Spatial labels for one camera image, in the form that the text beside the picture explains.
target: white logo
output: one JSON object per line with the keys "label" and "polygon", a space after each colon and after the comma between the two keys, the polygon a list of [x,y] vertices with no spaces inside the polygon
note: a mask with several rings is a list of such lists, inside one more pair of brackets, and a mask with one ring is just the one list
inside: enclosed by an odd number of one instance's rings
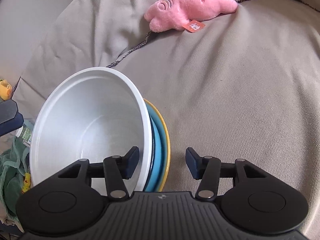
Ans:
{"label": "white logo", "polygon": [[161,196],[158,196],[158,198],[160,198],[160,199],[165,199],[166,197],[168,197],[168,196],[166,196],[164,194],[162,194]]}
{"label": "white logo", "polygon": [[200,29],[200,26],[197,25],[196,23],[191,24],[190,27],[191,27],[192,29],[194,29],[195,31],[196,31],[197,29]]}

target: pink plush toy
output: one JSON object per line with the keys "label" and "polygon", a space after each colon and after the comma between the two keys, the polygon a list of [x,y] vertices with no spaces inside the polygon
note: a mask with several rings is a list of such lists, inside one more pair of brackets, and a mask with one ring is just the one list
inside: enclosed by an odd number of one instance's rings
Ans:
{"label": "pink plush toy", "polygon": [[183,30],[182,26],[190,20],[209,20],[221,13],[234,13],[237,7],[235,0],[159,0],[144,17],[153,32]]}

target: green towel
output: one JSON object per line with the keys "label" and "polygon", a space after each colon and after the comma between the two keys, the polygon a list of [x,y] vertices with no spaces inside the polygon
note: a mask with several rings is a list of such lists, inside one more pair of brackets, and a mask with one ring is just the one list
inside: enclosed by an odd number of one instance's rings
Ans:
{"label": "green towel", "polygon": [[8,218],[19,222],[16,202],[22,195],[23,177],[28,172],[26,158],[29,148],[14,137],[11,149],[0,155],[0,201],[6,208]]}

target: yellow rim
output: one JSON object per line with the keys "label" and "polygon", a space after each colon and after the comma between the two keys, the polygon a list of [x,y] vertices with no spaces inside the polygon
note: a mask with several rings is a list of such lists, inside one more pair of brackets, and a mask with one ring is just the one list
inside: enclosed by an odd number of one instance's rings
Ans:
{"label": "yellow rim", "polygon": [[167,149],[168,149],[168,155],[167,155],[167,163],[165,165],[165,170],[164,170],[164,176],[162,178],[162,181],[160,183],[160,186],[158,188],[158,191],[161,192],[163,190],[163,187],[164,187],[164,184],[167,180],[167,177],[168,177],[168,172],[169,172],[169,167],[170,167],[170,159],[171,159],[171,150],[170,150],[170,139],[169,139],[169,133],[168,133],[168,129],[167,129],[167,126],[165,125],[165,122],[164,122],[164,119],[163,117],[161,116],[160,112],[158,111],[158,109],[156,109],[156,107],[150,103],[148,100],[144,100],[148,105],[150,105],[153,110],[156,112],[156,114],[159,116],[161,122],[162,122],[162,125],[164,127],[164,133],[165,133],[165,137],[167,139]]}

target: white bowl rim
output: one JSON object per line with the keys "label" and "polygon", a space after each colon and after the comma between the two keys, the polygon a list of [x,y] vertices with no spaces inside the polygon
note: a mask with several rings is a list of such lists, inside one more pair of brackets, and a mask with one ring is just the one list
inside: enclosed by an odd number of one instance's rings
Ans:
{"label": "white bowl rim", "polygon": [[152,150],[152,139],[151,139],[152,133],[151,133],[151,123],[150,123],[149,113],[148,113],[148,110],[147,110],[147,107],[146,107],[146,104],[143,100],[142,95],[140,94],[137,87],[133,84],[133,82],[128,77],[126,77],[124,74],[122,74],[121,72],[119,72],[115,69],[112,69],[112,68],[107,68],[107,67],[91,67],[91,68],[81,70],[81,71],[71,75],[66,80],[64,80],[60,85],[58,85],[58,87],[51,93],[51,95],[47,98],[47,100],[43,104],[43,106],[39,112],[39,115],[36,119],[36,123],[35,123],[33,133],[32,133],[32,143],[31,143],[31,147],[30,147],[30,172],[31,172],[31,178],[32,178],[33,185],[35,186],[35,185],[39,184],[40,182],[42,182],[41,179],[33,177],[33,175],[32,175],[33,168],[32,167],[33,167],[33,164],[37,162],[39,141],[36,140],[36,138],[39,138],[39,134],[42,131],[44,121],[47,118],[47,114],[48,114],[47,110],[50,109],[52,101],[55,101],[55,98],[57,96],[59,96],[60,87],[62,87],[66,82],[68,82],[70,79],[74,78],[75,76],[77,76],[81,73],[93,71],[93,70],[107,71],[107,72],[112,73],[112,74],[116,75],[117,77],[119,77],[121,80],[123,80],[126,83],[126,85],[129,87],[129,89],[132,91],[132,93],[138,103],[141,117],[142,117],[142,125],[143,125],[143,131],[144,131],[144,146],[143,146],[143,157],[142,157],[141,170],[140,170],[139,178],[137,181],[137,185],[134,190],[135,191],[143,191],[143,188],[145,186],[145,183],[146,183],[147,177],[148,177],[148,173],[149,173],[150,162],[151,162],[151,150]]}

